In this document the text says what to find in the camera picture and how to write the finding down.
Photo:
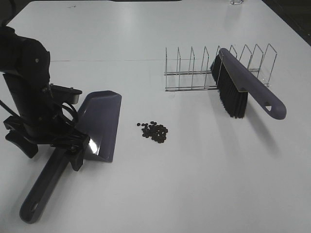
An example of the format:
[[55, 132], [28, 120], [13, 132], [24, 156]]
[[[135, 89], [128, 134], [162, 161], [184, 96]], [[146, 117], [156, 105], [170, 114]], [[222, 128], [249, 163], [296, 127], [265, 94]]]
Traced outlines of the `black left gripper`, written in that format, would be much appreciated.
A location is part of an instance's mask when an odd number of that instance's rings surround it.
[[32, 124], [20, 116], [8, 117], [3, 123], [9, 133], [5, 139], [16, 145], [28, 157], [38, 153], [38, 145], [51, 145], [70, 150], [70, 163], [74, 171], [83, 165], [90, 137], [78, 131], [78, 113], [72, 106], [61, 106], [55, 115]]

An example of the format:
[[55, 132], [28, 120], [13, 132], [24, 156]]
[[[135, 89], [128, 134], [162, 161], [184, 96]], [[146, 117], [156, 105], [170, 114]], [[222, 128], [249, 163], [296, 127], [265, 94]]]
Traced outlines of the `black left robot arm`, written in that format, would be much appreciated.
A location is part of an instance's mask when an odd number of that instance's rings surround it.
[[79, 117], [74, 105], [81, 90], [50, 83], [50, 52], [37, 40], [19, 36], [8, 26], [0, 28], [0, 71], [17, 112], [4, 121], [6, 140], [29, 158], [38, 145], [63, 149], [73, 170], [83, 165], [90, 137], [76, 129]]

